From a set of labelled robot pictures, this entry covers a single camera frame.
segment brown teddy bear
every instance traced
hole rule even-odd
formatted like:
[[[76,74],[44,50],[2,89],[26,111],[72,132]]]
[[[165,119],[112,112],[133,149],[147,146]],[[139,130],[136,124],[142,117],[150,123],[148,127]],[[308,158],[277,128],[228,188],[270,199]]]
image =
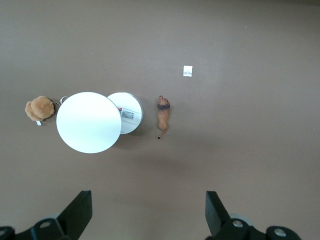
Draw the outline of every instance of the brown teddy bear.
[[[32,121],[42,121],[55,112],[54,103],[45,96],[28,101],[24,110]]]

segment brown toy dog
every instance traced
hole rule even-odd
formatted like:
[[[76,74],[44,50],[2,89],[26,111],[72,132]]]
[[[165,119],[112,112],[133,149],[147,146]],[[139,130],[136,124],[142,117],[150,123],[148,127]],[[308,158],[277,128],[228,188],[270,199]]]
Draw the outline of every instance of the brown toy dog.
[[[39,96],[33,101],[28,101],[24,110],[32,121],[42,121],[55,112],[53,102],[45,96]]]
[[[158,126],[162,130],[162,133],[158,136],[158,139],[167,131],[169,113],[170,103],[168,99],[160,96],[158,100]]]

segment plush toy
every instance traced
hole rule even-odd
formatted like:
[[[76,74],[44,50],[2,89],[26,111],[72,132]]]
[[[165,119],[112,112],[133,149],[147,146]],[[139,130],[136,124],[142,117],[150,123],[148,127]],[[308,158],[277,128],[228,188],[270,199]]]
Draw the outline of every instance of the plush toy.
[[[162,130],[161,134],[158,136],[158,139],[164,135],[168,128],[168,118],[170,113],[170,103],[167,98],[163,96],[159,97],[158,100],[158,126]]]
[[[42,121],[55,112],[54,103],[45,96],[39,96],[33,101],[28,101],[24,110],[32,121]]]

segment toy tail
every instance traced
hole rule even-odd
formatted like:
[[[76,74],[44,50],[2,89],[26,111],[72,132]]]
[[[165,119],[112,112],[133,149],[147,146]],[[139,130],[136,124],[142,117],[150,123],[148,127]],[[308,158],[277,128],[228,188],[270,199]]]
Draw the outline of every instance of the toy tail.
[[[162,135],[165,135],[165,134],[166,134],[166,131],[167,131],[167,129],[162,129],[162,132],[161,132],[161,134],[158,136],[158,139],[160,139],[160,137],[161,137]]]

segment white round lid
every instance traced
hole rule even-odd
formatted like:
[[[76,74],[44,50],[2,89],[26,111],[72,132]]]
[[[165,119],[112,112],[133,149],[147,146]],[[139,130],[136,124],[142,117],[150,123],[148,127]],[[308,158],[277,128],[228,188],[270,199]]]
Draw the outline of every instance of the white round lid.
[[[142,122],[144,108],[137,97],[127,92],[116,92],[108,96],[121,115],[121,134],[134,131]]]
[[[67,98],[60,106],[56,127],[69,147],[82,153],[99,153],[118,140],[121,116],[106,96],[80,92]]]

